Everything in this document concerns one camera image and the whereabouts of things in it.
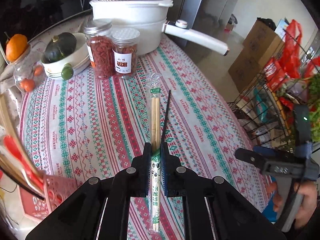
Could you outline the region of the person's right hand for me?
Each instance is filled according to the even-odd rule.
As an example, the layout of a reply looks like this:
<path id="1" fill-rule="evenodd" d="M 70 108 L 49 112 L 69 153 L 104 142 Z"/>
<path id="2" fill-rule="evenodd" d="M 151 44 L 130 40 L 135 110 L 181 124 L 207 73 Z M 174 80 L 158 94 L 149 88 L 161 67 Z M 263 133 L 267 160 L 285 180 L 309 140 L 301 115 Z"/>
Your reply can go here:
<path id="1" fill-rule="evenodd" d="M 317 207 L 317 186 L 313 181 L 307 181 L 302 183 L 300 186 L 296 183 L 295 190 L 298 190 L 298 194 L 302 194 L 304 196 L 303 202 L 296 214 L 295 221 L 295 229 L 301 229 L 308 223 Z M 278 212 L 283 205 L 283 199 L 278 194 L 276 182 L 268 185 L 267 193 L 274 193 L 273 210 Z"/>

